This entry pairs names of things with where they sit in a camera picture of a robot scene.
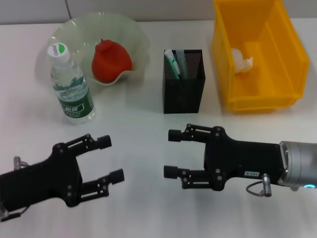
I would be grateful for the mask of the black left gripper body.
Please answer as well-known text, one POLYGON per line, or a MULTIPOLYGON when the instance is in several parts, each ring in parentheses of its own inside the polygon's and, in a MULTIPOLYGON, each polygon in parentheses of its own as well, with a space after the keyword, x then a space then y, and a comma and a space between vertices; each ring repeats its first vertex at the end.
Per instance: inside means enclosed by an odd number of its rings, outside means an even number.
POLYGON ((44 161, 0 176, 0 201, 14 211, 51 198, 68 207, 80 203, 82 177, 77 154, 63 143, 55 145, 44 161))

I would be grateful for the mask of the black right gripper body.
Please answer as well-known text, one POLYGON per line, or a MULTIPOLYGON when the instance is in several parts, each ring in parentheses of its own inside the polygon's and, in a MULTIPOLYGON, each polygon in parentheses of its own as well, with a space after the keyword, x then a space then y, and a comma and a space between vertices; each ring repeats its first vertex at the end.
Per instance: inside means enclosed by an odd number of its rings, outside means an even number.
POLYGON ((212 127, 205 146, 204 169, 214 191, 222 191, 231 178, 261 179, 263 174, 277 184, 283 172, 280 146, 234 140, 223 127, 212 127))

